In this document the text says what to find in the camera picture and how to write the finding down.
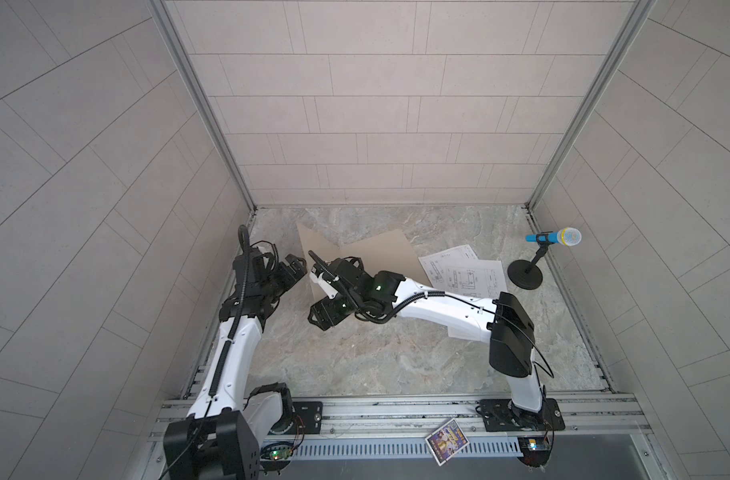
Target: black round base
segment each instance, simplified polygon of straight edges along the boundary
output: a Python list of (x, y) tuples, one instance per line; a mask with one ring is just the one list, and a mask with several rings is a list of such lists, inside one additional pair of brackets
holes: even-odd
[(509, 264), (506, 273), (512, 283), (524, 290), (535, 290), (541, 286), (544, 276), (541, 274), (539, 267), (534, 265), (530, 268), (530, 272), (525, 273), (525, 268), (530, 265), (528, 260), (515, 260)]

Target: beige wall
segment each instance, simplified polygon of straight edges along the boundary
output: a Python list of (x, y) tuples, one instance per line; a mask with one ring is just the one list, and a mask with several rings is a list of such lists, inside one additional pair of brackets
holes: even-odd
[(167, 5), (258, 204), (512, 204), (631, 3)]
[(535, 216), (677, 474), (729, 480), (730, 0), (659, 0)]
[(0, 0), (0, 479), (120, 478), (246, 218), (143, 0)]

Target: white paper sheet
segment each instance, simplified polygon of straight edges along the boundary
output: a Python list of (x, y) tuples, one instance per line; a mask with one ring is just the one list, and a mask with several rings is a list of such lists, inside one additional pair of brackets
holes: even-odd
[(448, 250), (437, 252), (427, 256), (420, 256), (419, 262), (423, 270), (427, 272), (429, 282), (437, 290), (445, 290), (445, 267), (451, 263), (456, 264), (464, 260), (477, 260), (477, 255), (469, 245), (458, 245)]
[(498, 298), (506, 292), (500, 260), (454, 260), (445, 264), (445, 291), (478, 298)]

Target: marble surface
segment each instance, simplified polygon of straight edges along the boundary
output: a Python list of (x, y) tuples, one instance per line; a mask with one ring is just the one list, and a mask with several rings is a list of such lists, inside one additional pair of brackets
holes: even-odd
[[(335, 244), (402, 229), (419, 256), (469, 244), (480, 259), (531, 258), (531, 233), (521, 206), (373, 206), (258, 210), (251, 240), (277, 244), (281, 257), (302, 256), (296, 222)], [(600, 378), (545, 263), (544, 283), (510, 293), (535, 323), (536, 344), (555, 372), (548, 391), (601, 389)], [(385, 325), (347, 320), (323, 332), (307, 321), (308, 279), (285, 293), (266, 324), (247, 391), (286, 382), (294, 396), (502, 392), (503, 375), (488, 365), (488, 346), (450, 338), (444, 326), (397, 317)]]

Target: cardboard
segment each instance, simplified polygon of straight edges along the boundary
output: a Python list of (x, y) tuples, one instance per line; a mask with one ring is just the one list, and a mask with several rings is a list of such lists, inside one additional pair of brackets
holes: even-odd
[[(359, 256), (363, 259), (365, 271), (370, 275), (388, 270), (412, 278), (418, 283), (430, 285), (429, 277), (423, 271), (416, 251), (401, 230), (391, 230), (353, 244), (338, 246), (304, 225), (296, 224), (296, 228), (301, 238), (301, 248), (307, 259), (308, 269), (314, 264), (309, 256), (309, 250), (314, 250), (314, 253), (326, 262), (332, 262), (336, 258)], [(316, 283), (312, 283), (312, 294), (315, 302), (325, 296)]]

